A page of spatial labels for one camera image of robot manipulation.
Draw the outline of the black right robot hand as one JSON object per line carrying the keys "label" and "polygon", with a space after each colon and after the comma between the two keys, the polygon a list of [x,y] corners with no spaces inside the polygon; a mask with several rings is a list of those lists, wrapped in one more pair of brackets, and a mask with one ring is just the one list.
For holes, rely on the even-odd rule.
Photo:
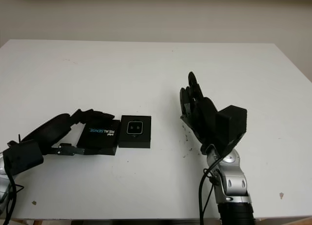
{"label": "black right robot hand", "polygon": [[188,74],[189,85],[180,89],[181,119],[193,131],[201,143],[201,153],[209,155],[212,148],[219,156],[225,156],[231,148],[216,131],[217,108],[211,99],[203,96],[193,72]]}

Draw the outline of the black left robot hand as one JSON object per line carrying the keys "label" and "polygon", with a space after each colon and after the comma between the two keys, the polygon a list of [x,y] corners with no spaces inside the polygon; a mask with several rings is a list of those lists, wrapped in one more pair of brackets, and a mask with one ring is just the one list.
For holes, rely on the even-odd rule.
{"label": "black left robot hand", "polygon": [[73,125],[87,124],[91,121],[111,121],[114,117],[112,114],[94,111],[93,109],[86,111],[78,109],[72,115],[62,113],[36,128],[21,141],[35,141],[42,155],[53,154],[52,146],[65,137]]}

